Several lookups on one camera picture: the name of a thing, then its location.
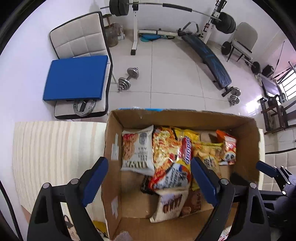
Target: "barbell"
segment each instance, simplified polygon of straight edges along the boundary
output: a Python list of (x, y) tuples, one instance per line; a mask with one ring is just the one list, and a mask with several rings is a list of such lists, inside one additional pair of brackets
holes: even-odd
[(213, 20), (213, 24), (216, 26), (217, 30), (225, 33), (231, 34), (236, 28), (236, 23), (232, 16), (227, 13), (221, 12), (219, 17), (209, 15), (203, 12), (199, 12), (189, 7), (170, 4), (170, 3), (154, 3), (154, 2), (134, 2), (130, 3), (129, 0), (110, 0), (109, 6), (101, 7), (101, 9), (109, 8), (110, 13), (115, 16), (125, 16), (129, 12), (129, 5), (158, 5), (162, 7), (170, 7), (174, 9), (184, 10), (188, 12), (196, 12), (205, 16), (208, 16)]

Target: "gray chair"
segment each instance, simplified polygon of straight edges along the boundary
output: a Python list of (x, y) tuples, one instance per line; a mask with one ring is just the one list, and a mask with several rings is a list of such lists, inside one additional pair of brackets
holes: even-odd
[(230, 59), (233, 50), (236, 49), (241, 53), (241, 57), (245, 56), (250, 61), (252, 60), (252, 48), (254, 47), (258, 39), (257, 31), (248, 23), (242, 22), (237, 27), (237, 30), (234, 32), (234, 35), (231, 40), (232, 49), (227, 59)]
[(101, 117), (107, 114), (109, 87), (111, 78), (114, 78), (114, 76), (112, 74), (113, 63), (107, 45), (102, 13), (92, 12), (72, 19), (53, 29), (49, 37), (59, 59), (94, 55), (108, 56), (102, 99), (95, 101), (91, 113), (86, 116), (77, 115), (73, 108), (74, 100), (59, 100), (54, 108), (55, 117), (59, 120), (67, 120)]

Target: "cardboard box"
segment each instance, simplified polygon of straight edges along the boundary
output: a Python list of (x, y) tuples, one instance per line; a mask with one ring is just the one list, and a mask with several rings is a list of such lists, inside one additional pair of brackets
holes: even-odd
[[(157, 195), (143, 194), (140, 185), (143, 175), (121, 172), (122, 131), (143, 129), (150, 125), (174, 126), (199, 131), (201, 140), (215, 139), (216, 129), (227, 130), (238, 139), (237, 162), (221, 166), (222, 176), (229, 178), (236, 171), (243, 178), (258, 183), (260, 140), (253, 118), (216, 112), (190, 110), (115, 110), (109, 114), (105, 132), (104, 156), (109, 170), (102, 184), (102, 198), (110, 238), (128, 231), (136, 240), (194, 240), (212, 212), (212, 205), (202, 201), (201, 212), (161, 223), (150, 223), (149, 217), (157, 207)], [(236, 208), (232, 208), (226, 226), (232, 224)]]

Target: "window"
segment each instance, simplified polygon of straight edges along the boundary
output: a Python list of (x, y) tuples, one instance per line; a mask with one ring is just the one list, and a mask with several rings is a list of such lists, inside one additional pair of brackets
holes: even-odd
[(290, 70), (287, 76), (282, 80), (280, 88), (286, 94), (288, 100), (296, 96), (296, 74), (294, 70)]

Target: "cookie package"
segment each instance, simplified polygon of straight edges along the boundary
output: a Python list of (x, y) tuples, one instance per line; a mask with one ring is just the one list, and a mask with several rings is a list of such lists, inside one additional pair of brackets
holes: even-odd
[(155, 174), (148, 188), (158, 190), (184, 187), (189, 184), (192, 143), (199, 141), (200, 135), (188, 129), (156, 128), (152, 138)]
[(193, 157), (199, 157), (204, 165), (222, 178), (219, 161), (223, 143), (199, 143), (194, 145)]
[(180, 217), (186, 217), (191, 214), (195, 214), (201, 210), (201, 190), (193, 191), (191, 188), (189, 189), (188, 197), (184, 203), (184, 206), (181, 209)]
[(158, 223), (179, 217), (188, 196), (188, 188), (189, 186), (157, 190), (156, 193), (159, 195), (159, 201), (157, 210), (150, 218), (150, 222)]
[(135, 132), (122, 132), (122, 171), (153, 176), (152, 132), (153, 126)]
[(220, 152), (221, 161), (219, 165), (233, 165), (236, 162), (237, 156), (237, 140), (235, 137), (227, 134), (224, 131), (216, 131), (219, 142), (223, 142), (223, 147)]

